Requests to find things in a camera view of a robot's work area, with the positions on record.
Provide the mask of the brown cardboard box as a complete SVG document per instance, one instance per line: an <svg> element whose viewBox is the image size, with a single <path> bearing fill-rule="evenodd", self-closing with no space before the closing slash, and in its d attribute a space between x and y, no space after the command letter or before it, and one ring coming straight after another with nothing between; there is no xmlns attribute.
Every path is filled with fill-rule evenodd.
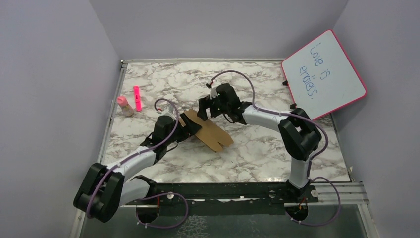
<svg viewBox="0 0 420 238"><path fill-rule="evenodd" d="M190 137L198 138L212 151L221 152L224 147L229 147L234 143L231 136L222 128L213 123L211 120L208 119L207 121L203 121L199 117L197 117L197 111L190 109L188 111L185 111L184 113L193 122L202 126L202 129L196 135Z"/></svg>

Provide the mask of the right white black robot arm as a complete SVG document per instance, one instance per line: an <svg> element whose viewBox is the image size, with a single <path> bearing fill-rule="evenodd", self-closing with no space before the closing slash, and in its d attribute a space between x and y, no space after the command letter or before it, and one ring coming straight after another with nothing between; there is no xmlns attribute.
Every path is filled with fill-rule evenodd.
<svg viewBox="0 0 420 238"><path fill-rule="evenodd" d="M255 107L251 102L241 101L233 87L224 83L213 88L209 95L198 100L197 116L207 120L211 117L229 116L233 123L258 125L280 133L286 151L291 156L291 172L286 182L286 196L293 202L306 194L310 180L308 170L310 155L315 153L321 133L301 108L279 113Z"/></svg>

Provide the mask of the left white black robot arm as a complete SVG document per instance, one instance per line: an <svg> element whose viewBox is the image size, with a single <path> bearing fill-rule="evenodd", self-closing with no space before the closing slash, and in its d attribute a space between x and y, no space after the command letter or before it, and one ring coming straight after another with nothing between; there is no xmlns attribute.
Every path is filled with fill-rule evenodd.
<svg viewBox="0 0 420 238"><path fill-rule="evenodd" d="M137 199L151 203L156 196L156 182L137 173L161 160L170 144L180 143L201 129L185 113L179 120L159 116L153 131L135 152L109 165L94 163L89 167L73 200L74 207L105 223L122 205Z"/></svg>

